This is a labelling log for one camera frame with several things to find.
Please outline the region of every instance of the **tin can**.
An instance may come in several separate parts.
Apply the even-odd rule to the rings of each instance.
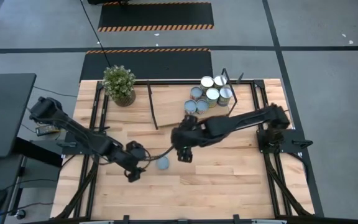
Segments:
[[[215,88],[209,88],[206,91],[206,101],[208,102],[209,108],[216,106],[219,98],[219,90]]]
[[[231,96],[233,92],[231,91],[229,86],[224,86],[219,90],[220,96],[218,99],[219,106],[227,106],[230,102]]]
[[[208,111],[209,105],[206,100],[198,100],[197,101],[197,113],[203,114]]]
[[[201,78],[200,88],[203,90],[203,96],[206,96],[206,91],[214,85],[214,79],[212,77]]]
[[[187,100],[185,102],[185,113],[194,114],[197,110],[197,103],[194,100]]]
[[[223,75],[218,75],[214,78],[214,87],[218,90],[220,90],[222,87],[224,87],[227,83],[227,78]]]
[[[201,98],[202,94],[203,90],[200,87],[193,87],[190,90],[190,99],[197,101]]]

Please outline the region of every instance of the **hazard tape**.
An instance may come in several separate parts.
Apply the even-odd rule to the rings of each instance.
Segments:
[[[125,32],[125,31],[151,31],[151,30],[202,30],[212,29],[212,24],[194,25],[156,25],[156,26],[120,26],[120,27],[100,27],[99,32]]]
[[[200,51],[210,51],[209,49],[126,49],[126,50],[105,50],[104,53],[146,53],[146,52],[200,52]],[[86,54],[101,54],[102,50],[89,50]]]
[[[118,5],[118,2],[107,2],[104,6]],[[210,2],[146,2],[146,3],[128,3],[128,5],[145,5],[145,4],[211,4]]]

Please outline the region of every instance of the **wooden tabletop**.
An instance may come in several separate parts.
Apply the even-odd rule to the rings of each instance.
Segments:
[[[264,82],[269,103],[276,103],[287,110],[280,80],[265,79]],[[152,86],[152,89],[175,86],[159,85]],[[233,87],[238,104],[231,116],[253,111],[249,85]],[[94,80],[81,82],[74,120],[83,126],[90,123],[95,88]],[[134,104],[126,108],[109,102],[105,124],[110,126],[108,135],[123,145],[135,140],[151,155],[160,154],[171,146],[170,132],[174,126],[156,130],[147,87],[137,85],[135,91]],[[97,126],[102,104],[103,96],[99,102]],[[176,153],[172,152],[168,155],[170,167],[167,170],[158,170],[152,162],[141,179],[134,183],[128,183],[123,169],[117,165],[100,166],[92,220],[122,220],[124,215],[136,220],[230,219],[234,214],[241,218],[273,218],[263,155],[258,150],[255,131],[256,127],[243,129],[215,145],[194,147],[190,164],[178,162]],[[282,154],[281,159],[287,187],[302,206],[313,213],[302,163],[287,154]],[[58,215],[76,192],[82,161],[82,156],[76,156],[61,171],[51,217]],[[278,187],[276,190],[283,213],[281,192]],[[85,214],[87,197],[85,192],[82,215]]]

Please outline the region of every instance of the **concrete floor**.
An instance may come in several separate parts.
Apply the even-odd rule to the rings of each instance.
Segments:
[[[213,30],[99,36],[105,47],[273,45],[262,0],[210,2]],[[281,46],[358,46],[358,0],[268,3]],[[101,6],[85,5],[97,25]],[[0,49],[97,46],[79,0],[9,0],[0,8]],[[309,151],[324,214],[358,219],[358,51],[297,51],[283,56],[305,136],[314,141]],[[0,54],[0,73],[34,72],[36,86],[75,95],[84,57],[85,53]],[[211,58],[215,74],[226,67],[233,77],[242,72],[244,78],[282,77],[274,51],[214,50]],[[66,113],[73,114],[75,98],[34,90],[29,104],[40,95],[56,98]],[[23,124],[34,129],[26,117]],[[38,139],[24,128],[19,136]],[[53,197],[54,189],[26,189],[21,205],[51,202]],[[25,220],[10,217],[6,223],[46,220],[50,209],[30,207]]]

